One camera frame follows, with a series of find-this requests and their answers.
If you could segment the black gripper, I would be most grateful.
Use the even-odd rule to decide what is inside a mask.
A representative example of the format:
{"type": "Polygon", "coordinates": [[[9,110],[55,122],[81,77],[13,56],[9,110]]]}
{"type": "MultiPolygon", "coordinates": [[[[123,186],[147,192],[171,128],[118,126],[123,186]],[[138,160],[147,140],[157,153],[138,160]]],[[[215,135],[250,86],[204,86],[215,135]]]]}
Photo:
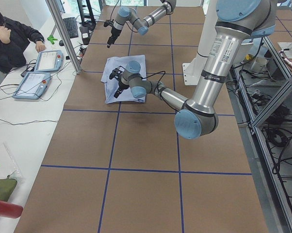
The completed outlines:
{"type": "Polygon", "coordinates": [[[113,45],[116,41],[116,39],[121,35],[122,30],[119,30],[117,28],[111,29],[111,36],[109,37],[107,41],[107,48],[110,48],[111,45],[113,45]]]}
{"type": "Polygon", "coordinates": [[[115,98],[118,98],[118,97],[122,94],[122,92],[123,92],[124,90],[126,90],[126,89],[129,88],[128,85],[123,84],[122,82],[119,82],[118,85],[119,85],[119,88],[116,90],[116,92],[115,92],[115,94],[114,94],[114,97],[115,97],[115,98]]]}

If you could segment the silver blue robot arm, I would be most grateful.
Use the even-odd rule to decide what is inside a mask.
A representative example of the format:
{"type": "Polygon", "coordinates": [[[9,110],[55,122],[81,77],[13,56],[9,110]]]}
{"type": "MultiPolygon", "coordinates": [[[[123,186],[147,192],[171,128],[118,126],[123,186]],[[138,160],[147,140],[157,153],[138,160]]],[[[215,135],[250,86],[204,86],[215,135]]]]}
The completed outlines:
{"type": "Polygon", "coordinates": [[[176,2],[176,0],[162,0],[162,5],[144,18],[140,18],[135,9],[121,6],[115,19],[104,22],[104,27],[111,26],[111,36],[107,41],[107,48],[110,48],[115,43],[127,22],[130,22],[140,35],[145,35],[150,26],[154,25],[164,16],[173,14],[176,2]]]}
{"type": "Polygon", "coordinates": [[[241,43],[274,32],[276,0],[220,0],[215,10],[216,36],[201,71],[194,94],[186,98],[159,81],[147,81],[140,75],[141,66],[130,61],[124,71],[114,69],[111,79],[118,81],[114,96],[129,89],[134,98],[153,94],[177,110],[174,125],[178,134],[196,139],[212,133],[218,126],[214,104],[226,82],[241,43]]]}

